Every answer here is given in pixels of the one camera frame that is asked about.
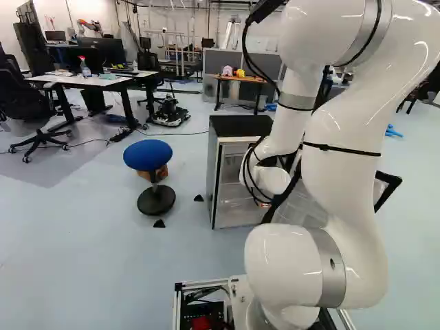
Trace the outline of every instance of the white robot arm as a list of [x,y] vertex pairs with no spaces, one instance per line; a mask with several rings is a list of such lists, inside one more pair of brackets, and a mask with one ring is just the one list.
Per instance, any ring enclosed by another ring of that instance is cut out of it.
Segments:
[[[247,23],[278,6],[270,1],[261,1]],[[261,14],[265,3],[269,10]],[[245,268],[259,307],[248,311],[249,328],[257,310],[279,330],[305,329],[316,307],[371,307],[386,293],[375,171],[392,113],[439,62],[439,30],[440,13],[417,0],[285,6],[279,50],[287,72],[272,131],[248,157],[250,174],[259,188],[281,194],[289,173],[258,163],[293,153],[302,142],[302,180],[330,216],[324,228],[271,223],[250,233]],[[311,116],[325,65],[352,67],[355,79]]]
[[92,31],[95,32],[95,34],[97,34],[99,37],[102,37],[103,33],[102,33],[102,28],[101,28],[101,24],[99,23],[99,21],[91,21],[91,23],[83,20],[83,19],[79,19],[76,21],[76,23],[78,24],[78,33],[79,33],[79,37],[83,37],[84,33],[85,33],[85,28],[88,28]]

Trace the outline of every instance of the floor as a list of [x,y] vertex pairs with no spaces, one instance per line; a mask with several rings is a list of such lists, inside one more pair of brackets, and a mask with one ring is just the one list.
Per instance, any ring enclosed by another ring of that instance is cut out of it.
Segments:
[[[201,89],[197,83],[175,87]],[[135,101],[144,94],[129,95],[143,121],[144,107]],[[67,97],[84,108],[78,90]],[[207,130],[213,104],[200,95],[177,98],[192,118],[177,129],[151,126],[144,133]],[[106,93],[106,101],[112,113],[122,113],[118,94]],[[396,114],[393,124],[405,137],[386,138],[381,169],[404,183],[377,214],[390,289],[378,306],[351,312],[359,330],[427,329],[438,320],[440,109],[417,103],[410,115]],[[13,137],[12,126],[0,127],[0,152],[22,139]],[[102,118],[87,118],[69,143],[107,139],[117,130]],[[174,282],[242,274],[251,228],[212,231],[206,205],[193,201],[205,191],[206,137],[152,137],[174,152],[165,183],[177,201],[162,217],[165,229],[153,228],[158,218],[138,212],[135,201],[148,184],[122,161],[128,145],[146,138],[141,133],[108,148],[95,141],[69,152],[39,149],[31,164],[21,163],[20,154],[0,155],[0,329],[170,329]]]

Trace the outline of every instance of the spray bottle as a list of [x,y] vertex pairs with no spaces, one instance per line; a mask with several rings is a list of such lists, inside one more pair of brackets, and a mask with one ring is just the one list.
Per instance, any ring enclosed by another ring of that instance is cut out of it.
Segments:
[[87,64],[85,64],[85,56],[78,56],[79,59],[81,60],[81,72],[82,75],[84,76],[84,78],[87,77],[91,77],[91,71],[89,69],[89,67],[87,66]]

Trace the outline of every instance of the orange table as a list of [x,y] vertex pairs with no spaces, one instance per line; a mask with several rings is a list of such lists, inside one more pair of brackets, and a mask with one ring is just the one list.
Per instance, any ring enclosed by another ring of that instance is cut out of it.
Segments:
[[258,84],[258,91],[256,93],[256,100],[255,100],[255,108],[254,108],[254,115],[257,115],[259,112],[259,102],[260,102],[260,95],[261,95],[261,88],[263,87],[263,84],[265,84],[267,81],[264,79],[261,79],[259,77],[251,77],[247,76],[244,78],[239,78],[237,76],[229,77],[229,76],[221,76],[220,74],[210,74],[209,76],[212,76],[213,78],[217,79],[217,98],[215,100],[215,108],[214,111],[217,111],[221,105],[220,102],[220,86],[221,81],[225,80],[232,80],[232,81],[242,81],[246,83],[256,83]]

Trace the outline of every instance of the white desk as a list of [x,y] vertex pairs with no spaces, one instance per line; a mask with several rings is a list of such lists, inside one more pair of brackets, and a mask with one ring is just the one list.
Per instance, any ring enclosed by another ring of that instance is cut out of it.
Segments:
[[119,83],[125,83],[133,77],[118,77],[115,80],[99,79],[97,76],[84,78],[81,75],[73,77],[55,76],[52,74],[45,74],[43,76],[26,78],[26,80],[38,81],[43,83],[60,83],[62,85],[83,85],[84,87],[108,87]]
[[[97,76],[84,78],[82,75],[64,77],[45,74],[43,76],[27,78],[26,80],[39,83],[59,83],[60,85],[68,86],[71,88],[97,89],[101,91],[119,92],[121,93],[122,105],[124,107],[125,119],[128,127],[130,129],[135,129],[137,127],[137,121],[134,118],[133,111],[131,110],[129,94],[127,92],[127,85],[128,83],[133,81],[133,77],[118,77],[115,80],[108,80],[99,79]],[[66,117],[66,122],[58,125],[57,127],[54,127],[53,130],[60,129],[61,127],[73,124],[75,123],[75,121],[82,119],[79,117],[75,118],[73,116],[63,88],[61,88],[60,86],[58,89],[56,89],[56,91],[58,98],[61,102],[61,107],[63,108],[64,116]]]
[[116,74],[116,76],[123,76],[123,77],[131,77],[134,80],[138,80],[140,82],[143,82],[142,84],[145,86],[145,92],[146,92],[146,100],[138,101],[137,104],[139,105],[141,102],[147,101],[147,110],[150,115],[150,117],[154,114],[154,96],[153,96],[153,90],[156,88],[156,84],[154,80],[146,79],[148,77],[153,77],[159,74],[158,71],[143,71],[143,70],[137,70],[133,71],[137,72],[137,76],[132,76],[130,74]]

